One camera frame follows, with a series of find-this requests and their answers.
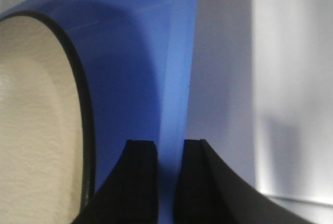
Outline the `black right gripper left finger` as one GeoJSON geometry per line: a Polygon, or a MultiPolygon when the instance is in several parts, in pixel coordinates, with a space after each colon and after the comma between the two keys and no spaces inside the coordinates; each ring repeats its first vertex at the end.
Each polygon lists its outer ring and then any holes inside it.
{"type": "Polygon", "coordinates": [[[128,140],[113,171],[73,223],[157,223],[157,148],[128,140]]]}

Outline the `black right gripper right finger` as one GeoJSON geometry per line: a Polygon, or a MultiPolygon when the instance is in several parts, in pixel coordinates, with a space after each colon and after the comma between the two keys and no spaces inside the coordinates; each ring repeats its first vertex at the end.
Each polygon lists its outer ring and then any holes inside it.
{"type": "Polygon", "coordinates": [[[235,173],[204,140],[185,140],[175,223],[307,223],[235,173]]]}

